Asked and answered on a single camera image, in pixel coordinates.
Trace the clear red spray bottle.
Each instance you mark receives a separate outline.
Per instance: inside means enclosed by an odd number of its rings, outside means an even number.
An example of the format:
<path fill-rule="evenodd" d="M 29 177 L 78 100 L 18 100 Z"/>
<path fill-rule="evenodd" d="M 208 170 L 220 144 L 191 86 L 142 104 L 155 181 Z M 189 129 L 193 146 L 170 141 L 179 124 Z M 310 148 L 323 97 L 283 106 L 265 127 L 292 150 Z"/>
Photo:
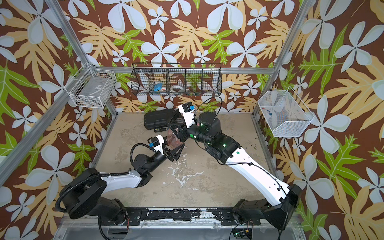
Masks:
<path fill-rule="evenodd" d="M 168 147 L 171 150 L 173 150 L 173 149 L 181 146 L 182 144 L 183 143 L 177 137 L 177 135 L 171 129 L 168 129 L 168 132 L 167 132 L 167 145 L 168 145 Z"/>

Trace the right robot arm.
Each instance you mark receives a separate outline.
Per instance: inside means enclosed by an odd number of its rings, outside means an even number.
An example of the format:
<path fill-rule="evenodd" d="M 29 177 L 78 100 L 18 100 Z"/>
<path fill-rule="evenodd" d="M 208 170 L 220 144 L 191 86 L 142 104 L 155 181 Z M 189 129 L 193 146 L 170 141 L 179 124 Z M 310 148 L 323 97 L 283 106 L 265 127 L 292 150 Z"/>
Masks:
<path fill-rule="evenodd" d="M 233 207 L 233 218 L 239 225 L 264 219 L 279 231 L 286 229 L 298 207 L 301 188 L 279 180 L 258 164 L 232 137 L 225 135 L 216 113 L 197 115 L 198 108 L 187 102 L 177 107 L 168 127 L 184 143 L 191 139 L 203 144 L 210 156 L 222 166 L 231 167 L 248 180 L 263 196 L 262 200 L 245 199 Z"/>

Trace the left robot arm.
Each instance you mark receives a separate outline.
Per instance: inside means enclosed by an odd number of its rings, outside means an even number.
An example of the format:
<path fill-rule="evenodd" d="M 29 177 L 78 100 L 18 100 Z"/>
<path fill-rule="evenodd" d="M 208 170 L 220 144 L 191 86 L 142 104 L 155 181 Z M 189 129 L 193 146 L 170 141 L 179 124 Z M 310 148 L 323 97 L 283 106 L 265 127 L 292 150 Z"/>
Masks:
<path fill-rule="evenodd" d="M 173 150 L 166 144 L 155 150 L 153 144 L 135 144 L 130 152 L 132 168 L 121 173 L 100 173 L 95 168 L 84 171 L 65 186 L 55 204 L 57 212 L 68 213 L 73 220 L 85 215 L 97 216 L 115 225 L 128 217 L 127 208 L 118 199 L 102 195 L 114 190 L 140 188 L 152 179 L 152 172 L 165 160 L 177 161 L 185 144 Z"/>

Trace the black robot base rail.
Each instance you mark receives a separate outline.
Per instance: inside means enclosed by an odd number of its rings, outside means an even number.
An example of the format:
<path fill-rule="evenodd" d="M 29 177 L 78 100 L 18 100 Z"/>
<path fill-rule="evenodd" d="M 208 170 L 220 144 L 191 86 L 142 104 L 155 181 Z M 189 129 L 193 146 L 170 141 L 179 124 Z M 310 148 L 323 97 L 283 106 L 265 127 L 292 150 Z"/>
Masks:
<path fill-rule="evenodd" d="M 240 212 L 238 208 L 126 208 L 123 214 L 117 219 L 108 220 L 101 218 L 104 226 L 127 225 L 139 226 L 145 221 L 171 221 L 173 222 L 193 222 L 208 220 L 219 223 L 221 226 L 234 226 L 239 223 L 253 222 L 260 224 L 263 218 L 261 213 Z"/>

